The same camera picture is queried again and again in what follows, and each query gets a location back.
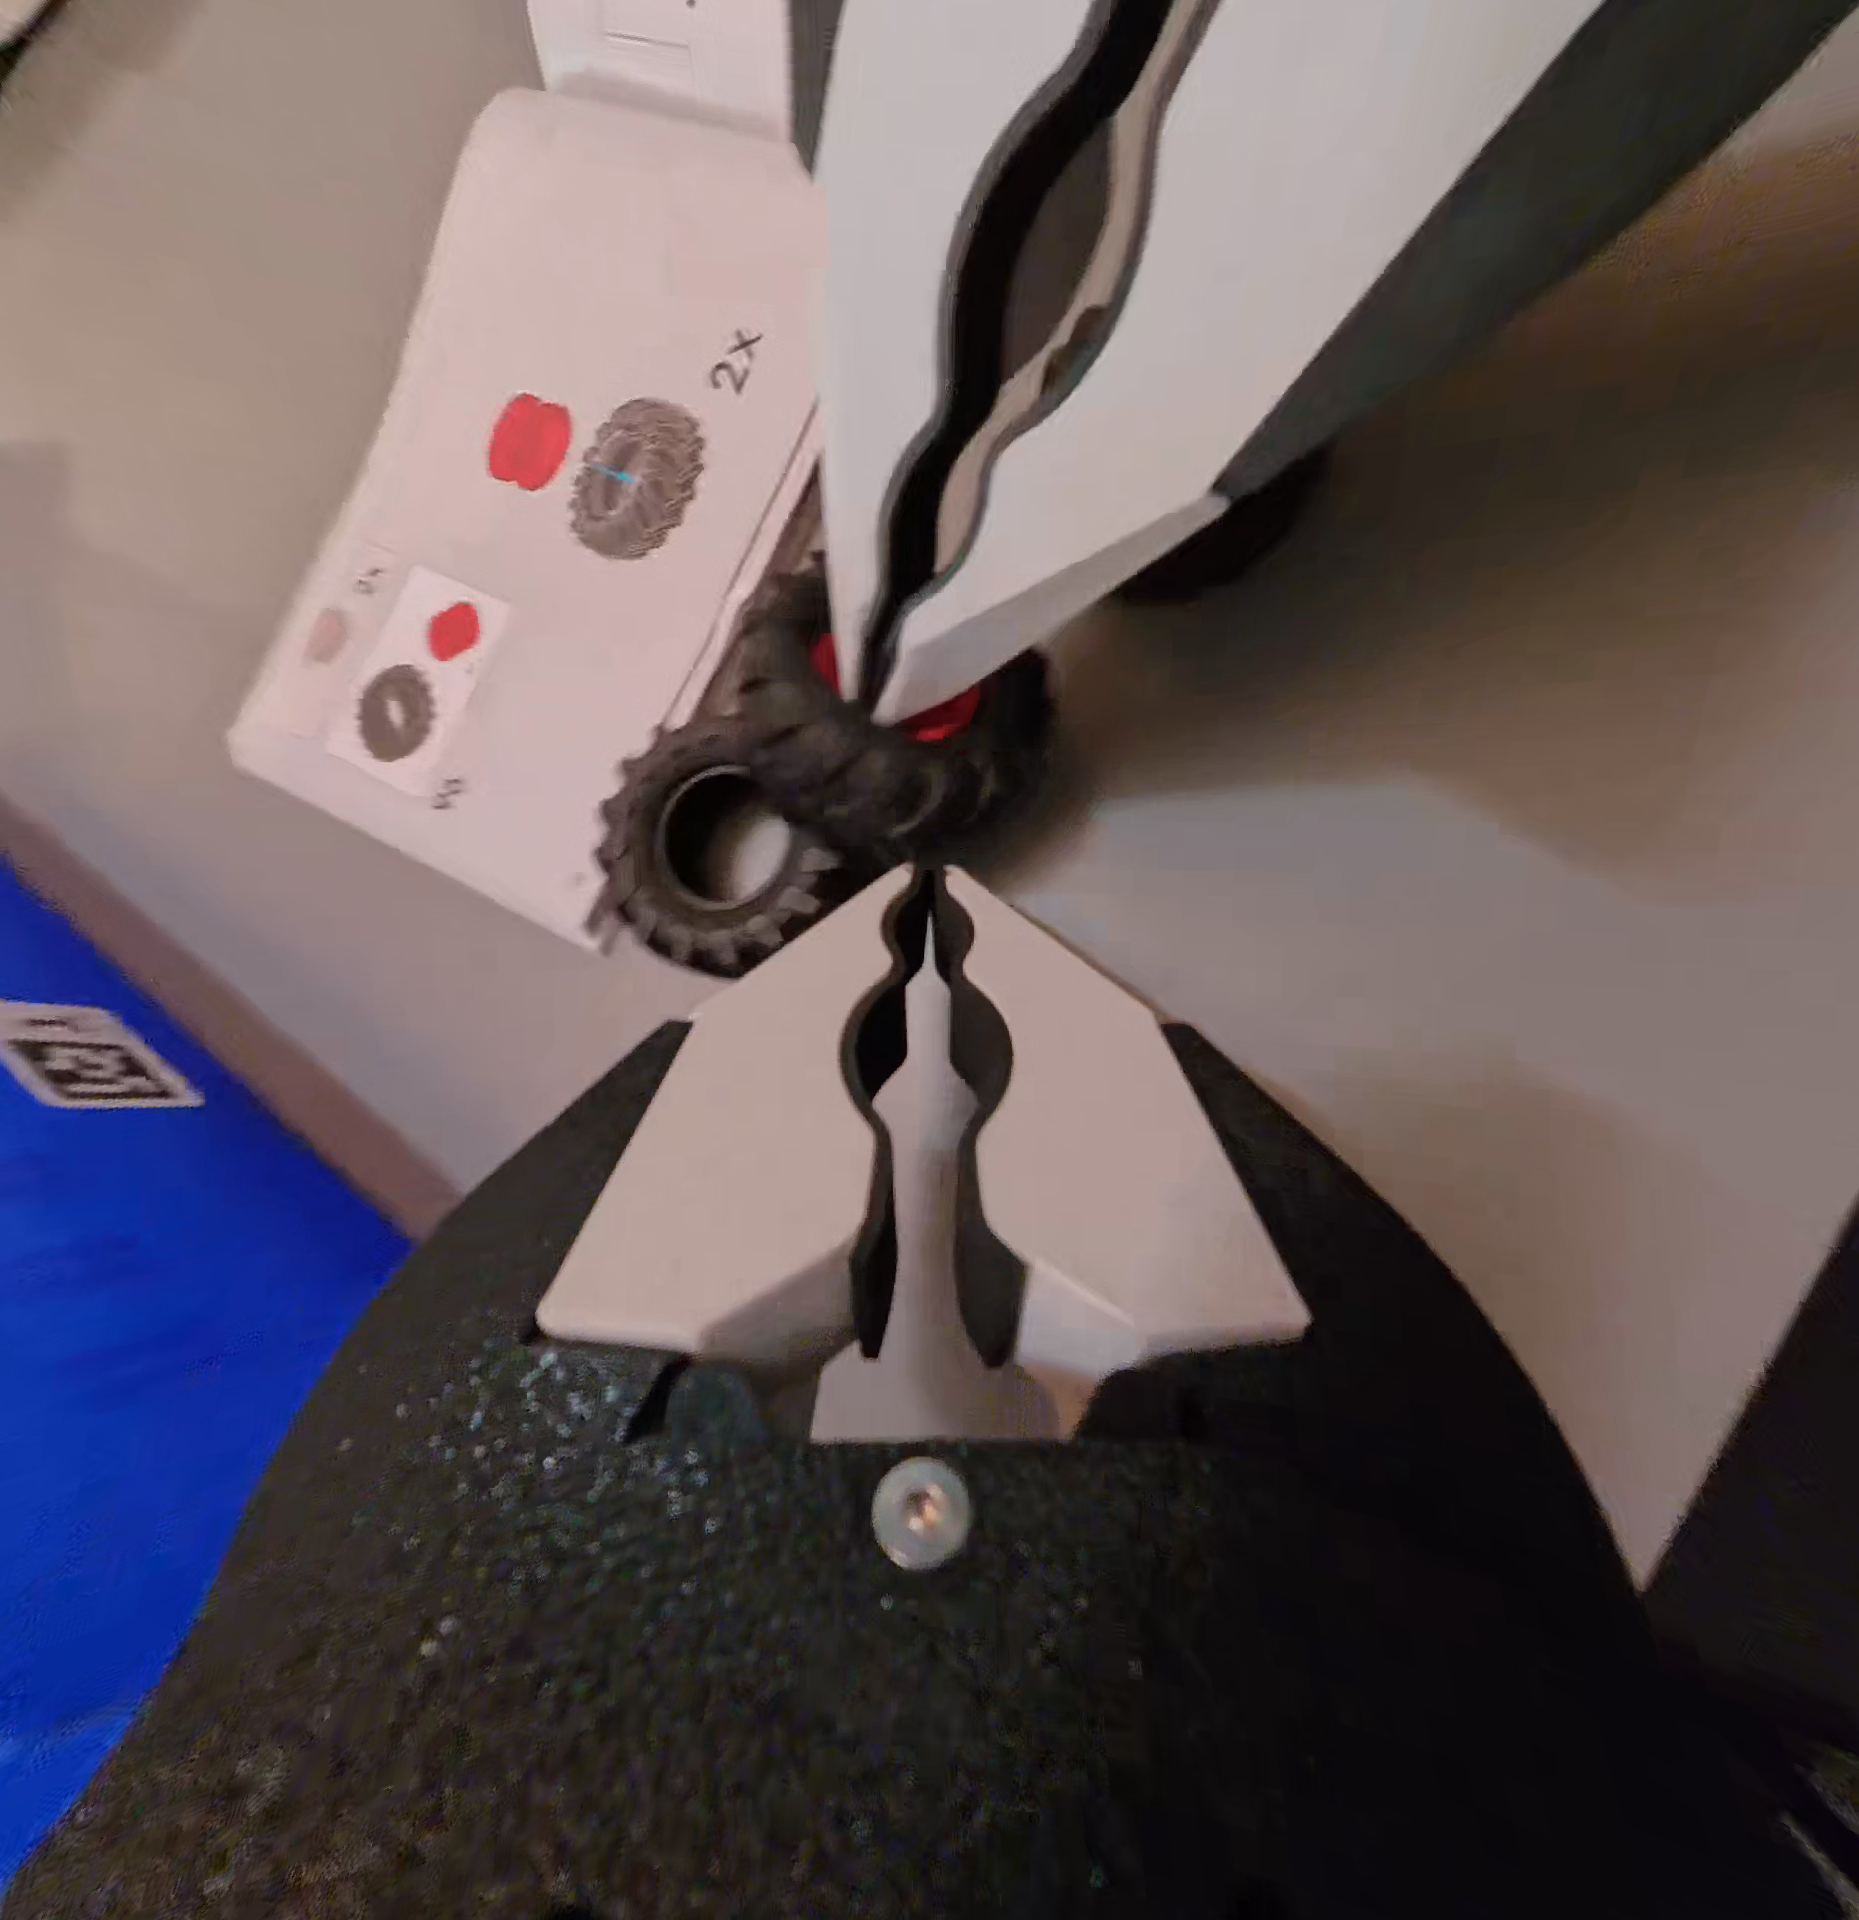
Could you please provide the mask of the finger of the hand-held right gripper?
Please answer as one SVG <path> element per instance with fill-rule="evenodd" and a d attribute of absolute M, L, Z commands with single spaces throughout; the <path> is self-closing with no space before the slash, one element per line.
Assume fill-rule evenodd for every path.
<path fill-rule="evenodd" d="M 816 149 L 824 504 L 864 704 L 944 704 L 1024 651 L 906 636 L 990 468 L 1091 356 L 1133 275 L 1155 5 L 846 5 Z"/>
<path fill-rule="evenodd" d="M 1139 255 L 1053 412 L 900 620 L 934 708 L 1221 519 L 1223 472 L 1595 5 L 1229 2 L 1167 96 Z"/>

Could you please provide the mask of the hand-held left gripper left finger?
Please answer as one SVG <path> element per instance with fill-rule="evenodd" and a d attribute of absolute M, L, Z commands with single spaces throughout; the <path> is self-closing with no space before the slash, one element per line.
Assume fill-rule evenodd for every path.
<path fill-rule="evenodd" d="M 570 1347 L 728 1368 L 814 1434 L 826 1368 L 882 1350 L 894 1145 L 930 875 L 880 877 L 706 1000 L 536 1308 Z"/>

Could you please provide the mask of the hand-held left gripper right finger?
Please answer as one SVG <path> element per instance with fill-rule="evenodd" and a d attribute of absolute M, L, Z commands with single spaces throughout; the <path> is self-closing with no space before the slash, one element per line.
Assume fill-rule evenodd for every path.
<path fill-rule="evenodd" d="M 1295 1343 L 1299 1286 L 1155 1011 L 958 868 L 932 954 L 966 1096 L 952 1282 L 984 1368 L 1073 1428 L 1115 1375 Z"/>

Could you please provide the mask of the black toy tire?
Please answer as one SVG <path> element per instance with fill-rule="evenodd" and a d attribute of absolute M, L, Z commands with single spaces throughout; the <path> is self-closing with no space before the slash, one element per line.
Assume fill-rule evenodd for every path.
<path fill-rule="evenodd" d="M 736 640 L 748 767 L 772 804 L 834 850 L 880 863 L 964 857 L 1040 795 L 1055 740 L 1049 664 L 1018 655 L 946 740 L 880 724 L 814 659 L 832 635 L 818 566 L 770 578 Z"/>
<path fill-rule="evenodd" d="M 722 787 L 766 800 L 750 770 L 756 731 L 718 716 L 666 729 L 620 765 L 600 806 L 596 860 L 604 877 L 592 929 L 620 923 L 640 947 L 688 971 L 740 979 L 774 959 L 844 904 L 858 884 L 844 855 L 792 828 L 786 850 L 754 891 L 724 900 L 700 891 L 672 850 L 678 823 Z"/>

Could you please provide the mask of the red toy wheel hub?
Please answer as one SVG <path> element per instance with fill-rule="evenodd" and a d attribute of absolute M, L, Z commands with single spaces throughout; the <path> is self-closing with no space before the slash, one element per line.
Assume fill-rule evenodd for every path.
<path fill-rule="evenodd" d="M 834 632 L 824 630 L 808 647 L 808 663 L 832 697 L 844 690 Z M 984 687 L 974 684 L 942 704 L 924 708 L 922 713 L 894 723 L 894 729 L 904 736 L 914 738 L 918 744 L 940 747 L 954 736 L 964 734 L 974 724 L 984 698 Z"/>

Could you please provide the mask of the white desk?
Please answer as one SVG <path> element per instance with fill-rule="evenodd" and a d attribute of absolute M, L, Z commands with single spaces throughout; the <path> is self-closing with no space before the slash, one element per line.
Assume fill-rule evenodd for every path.
<path fill-rule="evenodd" d="M 224 747 L 534 77 L 520 5 L 70 5 L 0 99 L 0 845 L 414 1236 L 700 995 Z M 1859 1195 L 1859 11 L 1057 679 L 990 884 L 1419 1229 L 1649 1577 Z"/>

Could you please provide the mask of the white instruction sheet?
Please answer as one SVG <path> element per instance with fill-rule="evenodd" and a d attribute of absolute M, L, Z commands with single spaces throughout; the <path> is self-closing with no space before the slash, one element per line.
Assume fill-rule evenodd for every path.
<path fill-rule="evenodd" d="M 238 768 L 590 949 L 602 806 L 694 710 L 818 460 L 794 151 L 510 90 L 230 734 Z"/>

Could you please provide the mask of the white plastic box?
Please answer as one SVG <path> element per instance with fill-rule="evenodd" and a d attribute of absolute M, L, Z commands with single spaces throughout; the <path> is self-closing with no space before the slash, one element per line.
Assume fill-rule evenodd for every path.
<path fill-rule="evenodd" d="M 552 93 L 794 133 L 786 2 L 528 2 L 526 14 Z"/>

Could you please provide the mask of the blue mat with marker tag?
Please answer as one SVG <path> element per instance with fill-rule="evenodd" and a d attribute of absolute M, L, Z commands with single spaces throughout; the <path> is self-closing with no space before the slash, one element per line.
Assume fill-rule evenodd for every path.
<path fill-rule="evenodd" d="M 0 855 L 0 1899 L 408 1253 Z"/>

